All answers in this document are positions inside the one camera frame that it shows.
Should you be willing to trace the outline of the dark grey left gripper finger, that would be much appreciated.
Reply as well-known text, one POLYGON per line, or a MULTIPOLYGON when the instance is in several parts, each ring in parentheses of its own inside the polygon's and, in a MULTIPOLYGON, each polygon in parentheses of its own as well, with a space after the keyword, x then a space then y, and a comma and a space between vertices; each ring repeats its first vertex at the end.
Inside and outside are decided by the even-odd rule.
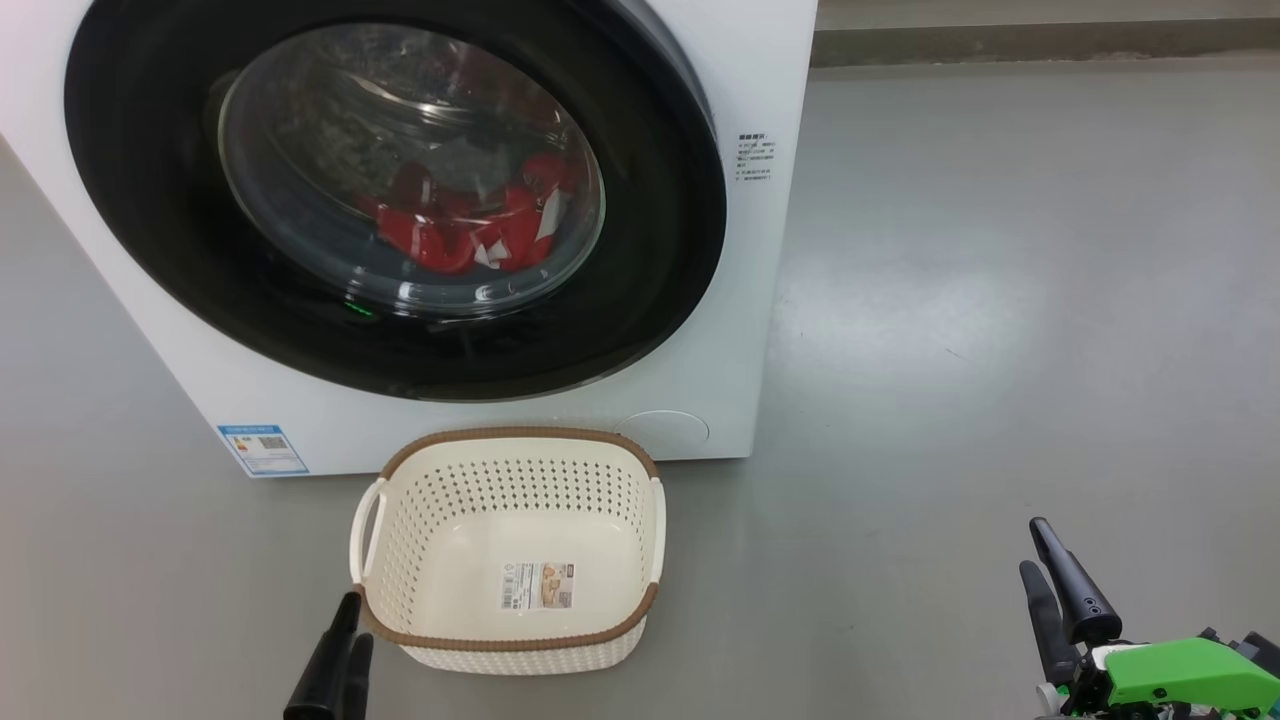
POLYGON ((338 720, 360 610, 360 594, 346 593, 283 710, 283 720, 338 720))
POLYGON ((340 720, 365 720, 366 717, 374 646, 375 641, 370 633, 355 637, 343 676, 340 720))

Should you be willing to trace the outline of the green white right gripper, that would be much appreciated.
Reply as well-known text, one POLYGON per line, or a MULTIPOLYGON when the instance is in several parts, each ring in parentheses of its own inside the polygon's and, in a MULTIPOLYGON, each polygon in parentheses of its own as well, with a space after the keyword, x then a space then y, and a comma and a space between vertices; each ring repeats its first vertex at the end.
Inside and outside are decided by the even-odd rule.
POLYGON ((1114 606, 1047 519, 1029 529, 1057 594, 1036 562, 1019 564, 1048 682, 1037 689, 1037 720, 1280 720, 1280 666, 1257 644, 1111 644, 1123 633, 1114 606), (1080 660, 1074 644, 1097 648, 1080 660))

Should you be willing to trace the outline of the red and white jersey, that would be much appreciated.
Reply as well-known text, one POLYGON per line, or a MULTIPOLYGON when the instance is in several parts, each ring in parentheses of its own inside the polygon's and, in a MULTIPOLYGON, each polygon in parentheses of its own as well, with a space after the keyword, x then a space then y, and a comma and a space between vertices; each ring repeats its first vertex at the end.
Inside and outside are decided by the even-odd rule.
POLYGON ((498 190, 448 190, 422 164, 408 161, 380 196, 356 208, 375 234, 416 266, 462 275, 476 266, 515 273, 545 261, 563 213, 588 179, 584 155, 536 152, 498 190))

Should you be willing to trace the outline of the dark round glass washer door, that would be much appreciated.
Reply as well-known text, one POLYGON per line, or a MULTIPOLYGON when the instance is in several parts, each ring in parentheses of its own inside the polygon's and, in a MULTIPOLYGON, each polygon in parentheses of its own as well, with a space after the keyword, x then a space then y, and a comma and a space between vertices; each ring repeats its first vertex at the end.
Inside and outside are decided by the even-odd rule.
POLYGON ((648 0, 93 0, 70 155, 179 305, 306 375, 397 398, 526 398, 666 342, 721 259, 710 104, 648 0), (549 258, 443 275, 356 208, 416 161, 488 193, 584 155, 549 258))

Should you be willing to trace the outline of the cream perforated basket brown rim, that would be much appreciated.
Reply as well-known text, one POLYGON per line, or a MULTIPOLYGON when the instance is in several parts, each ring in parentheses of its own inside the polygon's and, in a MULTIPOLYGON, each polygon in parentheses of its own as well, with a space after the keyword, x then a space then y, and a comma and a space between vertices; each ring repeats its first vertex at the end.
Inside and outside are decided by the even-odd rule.
POLYGON ((375 635, 429 667, 590 673, 626 660, 660 589, 666 492, 604 430, 500 427, 422 437, 365 491, 349 575, 375 635), (504 562, 573 562, 575 606, 499 609, 504 562))

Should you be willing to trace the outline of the white front-load washing machine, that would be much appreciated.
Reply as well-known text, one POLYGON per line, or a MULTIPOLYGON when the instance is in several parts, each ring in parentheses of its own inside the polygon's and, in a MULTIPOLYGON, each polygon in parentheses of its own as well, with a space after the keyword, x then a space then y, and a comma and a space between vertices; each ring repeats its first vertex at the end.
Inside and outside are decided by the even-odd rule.
POLYGON ((274 363, 179 305, 115 240, 70 155, 67 63, 93 0, 0 0, 0 138, 205 421, 218 434, 219 425, 279 425, 306 477, 375 473, 422 436, 490 427, 604 430, 658 461, 746 457, 819 0, 648 1, 710 104, 726 182, 724 242, 705 295, 666 342, 554 393, 452 402, 352 389, 274 363))

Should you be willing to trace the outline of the paper product label sticker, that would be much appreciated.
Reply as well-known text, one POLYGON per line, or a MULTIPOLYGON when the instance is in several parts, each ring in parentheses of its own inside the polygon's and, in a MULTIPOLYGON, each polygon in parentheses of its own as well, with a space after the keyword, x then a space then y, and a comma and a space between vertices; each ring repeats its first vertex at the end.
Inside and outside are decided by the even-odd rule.
POLYGON ((576 569, 573 562, 504 562, 499 609, 508 612, 573 609, 576 569))

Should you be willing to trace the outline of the blue energy label sticker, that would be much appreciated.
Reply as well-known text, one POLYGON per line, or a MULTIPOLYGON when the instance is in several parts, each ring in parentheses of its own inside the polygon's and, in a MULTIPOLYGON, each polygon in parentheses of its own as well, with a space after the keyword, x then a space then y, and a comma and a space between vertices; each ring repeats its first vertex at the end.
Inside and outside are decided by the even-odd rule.
POLYGON ((279 425, 219 425, 250 477, 306 477, 310 470, 279 425))

